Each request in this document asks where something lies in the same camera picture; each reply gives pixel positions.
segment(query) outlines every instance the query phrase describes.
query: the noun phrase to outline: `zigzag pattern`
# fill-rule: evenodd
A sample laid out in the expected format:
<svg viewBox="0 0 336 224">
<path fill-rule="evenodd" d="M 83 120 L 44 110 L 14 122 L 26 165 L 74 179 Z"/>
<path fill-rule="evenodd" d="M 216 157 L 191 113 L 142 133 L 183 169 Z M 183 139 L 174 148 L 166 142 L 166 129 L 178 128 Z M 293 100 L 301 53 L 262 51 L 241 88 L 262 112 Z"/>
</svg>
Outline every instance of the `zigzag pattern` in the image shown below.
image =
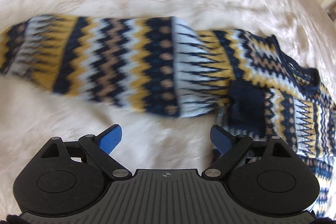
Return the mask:
<svg viewBox="0 0 336 224">
<path fill-rule="evenodd" d="M 137 26 L 135 22 L 136 19 L 126 20 L 124 22 L 128 31 L 123 33 L 123 36 L 125 37 L 125 42 L 123 44 L 125 52 L 121 56 L 122 59 L 125 60 L 125 65 L 120 67 L 120 72 L 125 75 L 125 78 L 119 81 L 122 92 L 117 95 L 117 100 L 121 106 L 131 105 L 129 98 L 137 93 L 137 91 L 131 87 L 131 83 L 137 79 L 137 75 L 130 73 L 137 66 L 137 63 L 133 61 L 137 51 L 133 48 L 135 44 L 139 43 L 139 39 L 135 36 L 135 34 L 140 31 L 140 26 Z"/>
<path fill-rule="evenodd" d="M 211 79 L 207 85 L 217 87 L 216 89 L 211 89 L 209 93 L 218 95 L 219 100 L 226 104 L 229 102 L 227 89 L 230 80 L 236 79 L 230 61 L 214 32 L 203 31 L 198 32 L 198 34 L 203 42 L 203 48 L 207 52 L 204 56 L 210 60 L 210 62 L 202 64 L 202 67 L 208 68 L 209 71 L 201 72 L 201 74 L 207 75 Z"/>
<path fill-rule="evenodd" d="M 125 65 L 122 55 L 126 53 L 123 44 L 126 41 L 123 33 L 128 27 L 122 20 L 102 19 L 100 36 L 96 40 L 100 46 L 94 52 L 98 59 L 90 64 L 96 73 L 91 75 L 90 81 L 94 87 L 89 91 L 93 100 L 120 105 L 118 94 L 123 92 L 119 82 L 125 78 L 120 68 Z"/>
<path fill-rule="evenodd" d="M 72 33 L 67 40 L 63 39 L 63 43 L 65 44 L 63 49 L 63 61 L 60 65 L 58 77 L 53 87 L 53 92 L 60 94 L 68 94 L 71 89 L 72 83 L 68 76 L 74 72 L 75 69 L 72 66 L 72 61 L 78 57 L 74 52 L 74 49 L 81 45 L 79 39 L 85 35 L 82 32 L 82 29 L 88 26 L 85 18 L 79 17 L 75 19 Z"/>
<path fill-rule="evenodd" d="M 321 109 L 320 132 L 327 132 L 329 113 L 326 112 L 326 109 L 324 107 L 321 107 L 320 109 Z M 328 148 L 330 148 L 327 134 L 322 135 L 321 142 L 322 142 L 321 147 L 323 148 L 321 152 L 323 155 L 326 155 Z"/>
<path fill-rule="evenodd" d="M 176 95 L 182 117 L 208 113 L 219 96 L 212 95 L 212 79 L 208 75 L 216 69 L 204 66 L 213 63 L 199 36 L 182 20 L 174 19 Z"/>
<path fill-rule="evenodd" d="M 334 157 L 324 157 L 320 159 L 312 159 L 305 156 L 299 157 L 310 168 L 319 181 L 320 193 L 313 210 L 317 217 L 324 217 L 327 211 L 327 199 L 331 183 Z"/>
<path fill-rule="evenodd" d="M 27 22 L 7 28 L 0 35 L 0 73 L 7 73 L 24 42 Z"/>
<path fill-rule="evenodd" d="M 132 59 L 137 65 L 132 69 L 132 73 L 136 76 L 136 79 L 130 83 L 130 87 L 136 91 L 136 94 L 130 96 L 131 105 L 138 111 L 145 111 L 145 97 L 150 93 L 145 89 L 144 85 L 150 82 L 150 78 L 144 73 L 149 69 L 150 65 L 145 61 L 145 58 L 151 53 L 145 49 L 145 45 L 151 41 L 146 37 L 146 34 L 151 30 L 149 26 L 146 26 L 146 20 L 138 19 L 135 24 L 139 27 L 138 32 L 134 34 L 138 43 L 133 46 L 133 49 L 137 52 Z"/>
<path fill-rule="evenodd" d="M 75 17 L 36 16 L 28 21 L 25 40 L 8 73 L 52 91 Z"/>
<path fill-rule="evenodd" d="M 86 41 L 88 47 L 84 51 L 86 59 L 84 59 L 80 65 L 85 68 L 85 71 L 78 76 L 82 86 L 79 87 L 80 97 L 85 100 L 92 100 L 92 89 L 96 86 L 96 83 L 91 82 L 92 75 L 98 73 L 98 70 L 92 65 L 99 60 L 99 56 L 95 52 L 102 47 L 100 43 L 96 41 L 103 39 L 106 35 L 101 32 L 101 29 L 107 27 L 107 23 L 102 19 L 92 19 L 92 26 L 88 29 L 90 38 Z"/>
<path fill-rule="evenodd" d="M 286 92 L 294 97 L 304 100 L 305 97 L 300 93 L 297 86 L 284 74 L 276 71 L 276 66 L 280 65 L 280 60 L 273 60 L 274 69 L 266 70 L 265 67 L 254 65 L 253 56 L 251 55 L 252 34 L 243 30 L 227 31 L 226 39 L 230 41 L 230 48 L 234 50 L 234 57 L 239 60 L 238 67 L 244 74 L 242 78 L 250 81 L 255 86 L 266 88 L 275 88 Z"/>
<path fill-rule="evenodd" d="M 266 135 L 279 136 L 297 152 L 293 97 L 276 89 L 265 95 Z"/>
<path fill-rule="evenodd" d="M 294 99 L 298 154 L 316 157 L 313 104 Z"/>
<path fill-rule="evenodd" d="M 73 72 L 68 75 L 68 80 L 70 82 L 70 88 L 68 90 L 68 95 L 78 96 L 80 93 L 80 88 L 84 85 L 84 82 L 81 81 L 81 74 L 86 72 L 86 68 L 82 66 L 82 62 L 84 62 L 88 56 L 85 54 L 88 48 L 90 48 L 90 44 L 88 40 L 93 37 L 91 34 L 91 29 L 95 27 L 93 24 L 93 20 L 85 19 L 87 26 L 81 29 L 83 36 L 78 39 L 79 46 L 73 49 L 73 53 L 76 55 L 70 62 L 70 66 L 73 68 Z"/>
</svg>

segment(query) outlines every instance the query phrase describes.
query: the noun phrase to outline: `mustard yellow stripe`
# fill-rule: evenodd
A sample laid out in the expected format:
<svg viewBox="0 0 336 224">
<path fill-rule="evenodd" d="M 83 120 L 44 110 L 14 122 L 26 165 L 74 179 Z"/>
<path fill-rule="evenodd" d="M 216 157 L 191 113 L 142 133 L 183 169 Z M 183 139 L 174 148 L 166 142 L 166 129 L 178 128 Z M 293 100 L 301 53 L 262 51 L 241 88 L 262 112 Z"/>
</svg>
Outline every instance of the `mustard yellow stripe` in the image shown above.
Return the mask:
<svg viewBox="0 0 336 224">
<path fill-rule="evenodd" d="M 62 64 L 65 46 L 77 22 L 76 17 L 73 16 L 61 17 L 64 21 L 53 21 L 53 24 L 50 24 L 47 27 L 48 30 L 43 33 L 49 40 L 40 42 L 41 46 L 38 52 L 33 55 L 33 60 L 38 62 L 31 64 L 32 68 L 37 69 L 32 72 L 32 78 L 48 91 L 53 90 Z"/>
<path fill-rule="evenodd" d="M 235 80 L 236 78 L 223 46 L 220 44 L 214 32 L 199 31 L 197 33 L 200 35 L 200 39 L 204 42 L 204 50 L 209 52 L 209 54 L 203 54 L 203 56 L 213 61 L 213 63 L 203 64 L 203 66 L 207 68 L 215 68 L 218 70 L 215 72 L 203 72 L 201 74 L 212 79 L 219 79 L 209 81 L 207 83 L 208 85 L 228 88 L 230 80 Z M 227 89 L 212 89 L 209 92 L 219 96 L 227 95 Z M 228 99 L 221 98 L 221 101 L 227 103 Z"/>
<path fill-rule="evenodd" d="M 227 30 L 225 38 L 229 40 L 231 43 L 229 44 L 230 48 L 234 50 L 234 57 L 239 60 L 238 67 L 243 70 L 244 73 L 244 80 L 250 80 L 252 78 L 252 71 L 246 66 L 247 60 L 245 58 L 241 58 L 242 56 L 242 50 L 239 47 L 239 42 L 234 37 L 234 31 L 233 30 Z"/>
<path fill-rule="evenodd" d="M 299 83 L 302 83 L 302 84 L 305 84 L 305 85 L 310 85 L 310 82 L 308 82 L 307 80 L 305 80 L 305 79 L 303 79 L 303 78 L 301 78 L 301 77 L 299 77 L 299 76 L 297 76 L 297 75 L 295 75 L 295 74 L 293 74 L 294 75 L 294 78 L 299 82 Z"/>
<path fill-rule="evenodd" d="M 146 51 L 144 47 L 146 44 L 150 43 L 150 40 L 145 37 L 145 34 L 151 29 L 146 25 L 146 19 L 138 19 L 135 24 L 139 27 L 139 31 L 134 34 L 134 37 L 138 39 L 138 42 L 133 46 L 133 50 L 136 51 L 137 54 L 135 54 L 132 59 L 137 66 L 132 69 L 131 73 L 134 74 L 137 79 L 130 84 L 131 88 L 135 90 L 135 94 L 131 95 L 129 99 L 134 109 L 145 111 L 144 98 L 149 95 L 149 92 L 144 88 L 144 85 L 148 83 L 151 78 L 143 73 L 150 68 L 150 65 L 144 61 L 144 58 L 151 53 Z"/>
<path fill-rule="evenodd" d="M 282 111 L 285 109 L 281 102 L 284 100 L 284 97 L 282 93 L 279 90 L 273 90 L 274 92 L 274 98 L 271 99 L 273 105 L 274 105 L 274 117 L 272 118 L 272 122 L 274 123 L 274 130 L 276 134 L 282 138 L 283 140 L 286 140 L 285 136 L 285 130 L 286 128 L 282 125 L 282 122 L 285 120 L 285 117 L 282 114 Z"/>
<path fill-rule="evenodd" d="M 84 84 L 79 79 L 79 76 L 86 71 L 85 68 L 83 68 L 83 66 L 81 65 L 81 63 L 86 58 L 88 58 L 85 55 L 85 51 L 90 46 L 89 43 L 87 42 L 88 39 L 93 37 L 93 34 L 90 32 L 90 30 L 97 26 L 97 24 L 93 22 L 92 18 L 86 18 L 85 20 L 88 23 L 88 25 L 81 29 L 81 32 L 84 35 L 78 39 L 81 45 L 73 50 L 74 53 L 76 53 L 77 58 L 75 58 L 74 60 L 70 62 L 71 66 L 74 69 L 74 72 L 69 74 L 67 77 L 71 83 L 70 89 L 67 92 L 67 95 L 70 95 L 70 96 L 78 96 L 79 88 Z"/>
<path fill-rule="evenodd" d="M 254 38 L 252 38 L 253 43 L 255 44 L 255 46 L 262 52 L 271 52 L 271 53 L 275 53 L 276 49 L 275 46 L 273 44 L 271 44 L 271 47 L 264 44 L 262 41 L 258 41 Z"/>
<path fill-rule="evenodd" d="M 4 65 L 6 62 L 6 53 L 8 53 L 8 47 L 6 43 L 9 41 L 9 36 L 7 35 L 8 31 L 11 29 L 11 27 L 4 30 L 0 35 L 0 68 Z"/>
<path fill-rule="evenodd" d="M 329 94 L 327 88 L 325 87 L 325 85 L 323 83 L 321 83 L 321 85 L 320 85 L 320 91 L 321 91 L 321 93 Z"/>
<path fill-rule="evenodd" d="M 319 151 L 320 153 L 323 153 L 323 148 L 322 148 L 322 109 L 321 109 L 321 106 L 319 105 L 316 105 L 316 117 L 317 117 L 317 121 L 316 121 L 316 124 L 317 124 L 317 128 L 318 128 L 318 132 L 319 132 L 319 139 L 317 140 L 318 142 L 318 148 L 319 148 Z"/>
</svg>

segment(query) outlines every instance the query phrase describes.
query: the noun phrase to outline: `blue gripper pad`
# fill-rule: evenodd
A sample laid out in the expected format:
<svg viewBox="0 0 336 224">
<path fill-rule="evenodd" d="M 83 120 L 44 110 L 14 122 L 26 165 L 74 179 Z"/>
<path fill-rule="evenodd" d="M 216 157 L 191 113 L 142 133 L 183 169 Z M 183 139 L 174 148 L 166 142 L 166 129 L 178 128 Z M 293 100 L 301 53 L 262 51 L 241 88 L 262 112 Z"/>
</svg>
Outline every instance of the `blue gripper pad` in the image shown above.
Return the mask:
<svg viewBox="0 0 336 224">
<path fill-rule="evenodd" d="M 224 155 L 233 146 L 235 137 L 229 137 L 230 133 L 225 134 L 225 130 L 219 126 L 213 126 L 210 131 L 210 139 L 219 152 Z"/>
<path fill-rule="evenodd" d="M 114 124 L 96 137 L 97 145 L 101 150 L 109 155 L 118 145 L 118 143 L 120 143 L 121 136 L 121 126 Z"/>
</svg>

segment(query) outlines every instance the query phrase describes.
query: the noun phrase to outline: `knit sweater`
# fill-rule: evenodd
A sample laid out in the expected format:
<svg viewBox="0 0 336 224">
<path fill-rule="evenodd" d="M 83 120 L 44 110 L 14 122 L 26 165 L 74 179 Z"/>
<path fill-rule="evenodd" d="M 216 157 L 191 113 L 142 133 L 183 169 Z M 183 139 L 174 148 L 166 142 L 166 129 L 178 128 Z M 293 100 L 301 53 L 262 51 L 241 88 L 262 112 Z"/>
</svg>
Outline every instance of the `knit sweater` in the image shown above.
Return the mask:
<svg viewBox="0 0 336 224">
<path fill-rule="evenodd" d="M 300 67 L 275 36 L 194 31 L 178 18 L 40 15 L 1 35 L 0 73 L 44 90 L 155 114 L 191 117 L 228 109 L 227 129 L 280 136 L 320 182 L 326 210 L 335 149 L 330 94 L 317 69 Z"/>
</svg>

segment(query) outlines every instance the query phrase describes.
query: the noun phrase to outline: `metal screw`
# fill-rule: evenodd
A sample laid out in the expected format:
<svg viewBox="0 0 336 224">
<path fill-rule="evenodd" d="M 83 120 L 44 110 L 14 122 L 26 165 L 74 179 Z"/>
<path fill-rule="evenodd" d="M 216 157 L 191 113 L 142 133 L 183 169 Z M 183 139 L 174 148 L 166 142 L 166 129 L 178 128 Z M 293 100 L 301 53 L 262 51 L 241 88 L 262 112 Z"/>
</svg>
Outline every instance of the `metal screw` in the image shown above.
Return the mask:
<svg viewBox="0 0 336 224">
<path fill-rule="evenodd" d="M 112 172 L 112 175 L 114 175 L 117 178 L 123 178 L 128 175 L 128 171 L 125 169 L 117 169 Z"/>
<path fill-rule="evenodd" d="M 205 171 L 205 174 L 208 176 L 208 177 L 218 177 L 221 175 L 221 172 L 218 170 L 218 169 L 208 169 Z"/>
</svg>

